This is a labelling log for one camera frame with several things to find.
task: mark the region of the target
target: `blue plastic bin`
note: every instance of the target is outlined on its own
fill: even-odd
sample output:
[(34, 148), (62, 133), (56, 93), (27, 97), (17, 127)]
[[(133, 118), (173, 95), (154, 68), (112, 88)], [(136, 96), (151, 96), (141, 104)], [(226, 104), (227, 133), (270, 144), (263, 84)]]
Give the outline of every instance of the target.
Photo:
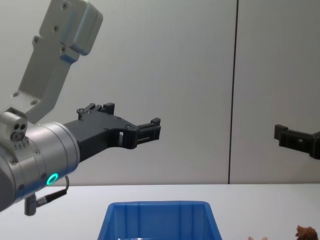
[(112, 203), (98, 240), (222, 240), (203, 201)]

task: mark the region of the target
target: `dark vertical line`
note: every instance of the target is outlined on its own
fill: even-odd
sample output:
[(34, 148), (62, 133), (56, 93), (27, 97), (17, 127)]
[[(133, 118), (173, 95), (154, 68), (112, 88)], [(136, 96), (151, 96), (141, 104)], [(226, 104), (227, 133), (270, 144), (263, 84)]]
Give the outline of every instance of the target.
[(238, 13), (239, 13), (239, 0), (236, 0), (234, 52), (233, 52), (233, 74), (232, 74), (232, 95), (231, 95), (228, 184), (230, 184), (230, 174), (231, 174), (231, 147), (232, 147), (232, 124), (233, 124), (233, 120), (234, 120), (234, 96), (235, 96), (235, 72), (236, 72), (236, 53), (237, 53), (237, 35), (238, 35)]

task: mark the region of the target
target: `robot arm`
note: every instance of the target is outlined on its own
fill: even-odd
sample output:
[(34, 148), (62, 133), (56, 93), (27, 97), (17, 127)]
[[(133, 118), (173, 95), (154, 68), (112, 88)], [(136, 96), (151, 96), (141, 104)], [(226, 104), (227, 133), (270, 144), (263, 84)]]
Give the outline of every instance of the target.
[(134, 125), (114, 116), (113, 103), (80, 108), (78, 120), (66, 124), (28, 127), (54, 108), (71, 64), (91, 51), (102, 20), (87, 0), (51, 0), (21, 85), (0, 112), (0, 212), (25, 200), (25, 214), (32, 216), (65, 195), (69, 181), (66, 189), (40, 199), (35, 193), (80, 162), (107, 148), (134, 149), (159, 139), (159, 118)]

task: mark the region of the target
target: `green led ring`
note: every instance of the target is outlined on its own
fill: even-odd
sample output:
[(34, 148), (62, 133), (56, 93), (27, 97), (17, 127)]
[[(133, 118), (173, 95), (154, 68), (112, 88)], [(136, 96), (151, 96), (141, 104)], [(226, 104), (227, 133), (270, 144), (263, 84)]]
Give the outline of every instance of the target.
[(52, 175), (48, 178), (48, 180), (46, 181), (46, 184), (47, 184), (47, 185), (51, 185), (51, 184), (53, 184), (55, 181), (57, 181), (58, 178), (59, 178), (58, 173), (54, 173), (54, 174), (52, 174)]

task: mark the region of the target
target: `white table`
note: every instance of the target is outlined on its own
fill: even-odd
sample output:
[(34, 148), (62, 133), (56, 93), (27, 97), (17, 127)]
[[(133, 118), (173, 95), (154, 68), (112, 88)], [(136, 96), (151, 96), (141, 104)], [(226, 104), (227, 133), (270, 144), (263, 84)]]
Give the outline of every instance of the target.
[(23, 201), (1, 212), (0, 239), (96, 240), (110, 203), (169, 200), (210, 203), (223, 240), (294, 240), (297, 225), (320, 232), (320, 184), (74, 186), (35, 216)]

